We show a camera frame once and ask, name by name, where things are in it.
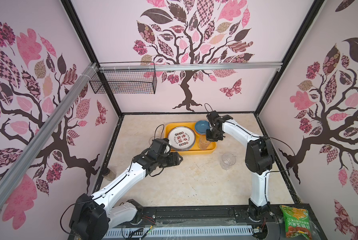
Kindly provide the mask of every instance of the green snack bag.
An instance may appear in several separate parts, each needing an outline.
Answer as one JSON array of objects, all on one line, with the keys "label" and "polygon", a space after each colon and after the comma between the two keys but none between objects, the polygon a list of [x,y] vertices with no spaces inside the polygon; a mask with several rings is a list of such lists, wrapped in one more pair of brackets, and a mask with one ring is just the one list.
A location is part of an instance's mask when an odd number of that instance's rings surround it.
[{"label": "green snack bag", "polygon": [[284,216],[287,238],[303,235],[306,239],[312,240],[309,230],[308,211],[306,209],[297,209],[285,205],[280,205],[280,209]]}]

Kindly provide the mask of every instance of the pink butterfly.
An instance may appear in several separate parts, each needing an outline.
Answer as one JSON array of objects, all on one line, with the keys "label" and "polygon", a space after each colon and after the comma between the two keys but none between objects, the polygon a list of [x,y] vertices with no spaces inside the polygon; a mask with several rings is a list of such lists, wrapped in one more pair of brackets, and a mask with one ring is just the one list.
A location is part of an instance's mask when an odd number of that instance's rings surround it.
[{"label": "pink butterfly", "polygon": [[227,97],[229,97],[231,99],[231,96],[235,93],[240,93],[242,94],[240,91],[242,90],[241,87],[239,87],[242,84],[242,79],[239,79],[235,82],[235,84],[232,86],[232,88],[221,88],[219,89],[222,93],[225,93]]},{"label": "pink butterfly", "polygon": [[98,106],[98,110],[99,110],[99,113],[100,115],[96,118],[96,121],[95,121],[95,126],[98,126],[99,124],[105,124],[106,123],[106,113],[107,113],[107,110],[105,107],[102,107],[102,104],[97,100],[96,101],[96,105]]}]

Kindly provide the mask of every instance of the white plate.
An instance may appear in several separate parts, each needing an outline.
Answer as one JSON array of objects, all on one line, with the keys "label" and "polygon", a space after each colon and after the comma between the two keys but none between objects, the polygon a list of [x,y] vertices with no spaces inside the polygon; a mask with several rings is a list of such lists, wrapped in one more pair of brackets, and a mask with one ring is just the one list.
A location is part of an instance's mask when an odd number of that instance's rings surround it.
[{"label": "white plate", "polygon": [[173,150],[186,151],[195,143],[195,133],[188,127],[175,127],[168,134]]}]

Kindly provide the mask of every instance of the table surface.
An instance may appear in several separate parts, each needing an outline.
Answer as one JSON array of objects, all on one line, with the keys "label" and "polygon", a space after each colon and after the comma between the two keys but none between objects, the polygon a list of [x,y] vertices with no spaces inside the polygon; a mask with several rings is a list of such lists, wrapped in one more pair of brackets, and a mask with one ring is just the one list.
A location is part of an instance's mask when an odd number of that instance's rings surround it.
[{"label": "table surface", "polygon": [[[240,125],[262,135],[258,122],[251,113],[230,114]],[[125,115],[108,167],[117,175],[131,163],[134,156],[149,147],[156,127],[171,122],[206,120],[205,114]],[[142,206],[196,206],[246,205],[251,195],[251,172],[245,166],[246,149],[237,140],[224,134],[212,154],[185,155],[179,166],[168,167],[156,177],[147,176],[136,183],[118,202],[134,199]],[[223,170],[220,161],[224,153],[236,157],[229,170]],[[276,163],[272,170],[278,170]],[[109,181],[103,180],[101,187]],[[269,201],[271,204],[293,204],[287,186],[279,172],[269,174]]]}]

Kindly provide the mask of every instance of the wire basket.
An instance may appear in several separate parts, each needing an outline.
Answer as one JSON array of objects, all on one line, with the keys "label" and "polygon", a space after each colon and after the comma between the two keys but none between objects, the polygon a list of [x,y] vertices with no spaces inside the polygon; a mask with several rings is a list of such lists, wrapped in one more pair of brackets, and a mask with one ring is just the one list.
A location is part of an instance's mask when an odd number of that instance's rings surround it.
[{"label": "wire basket", "polygon": [[[156,72],[154,67],[148,69],[100,69],[100,74],[107,81],[112,93],[144,93],[155,94]],[[106,93],[105,86],[98,75],[90,80],[94,93]]]}]

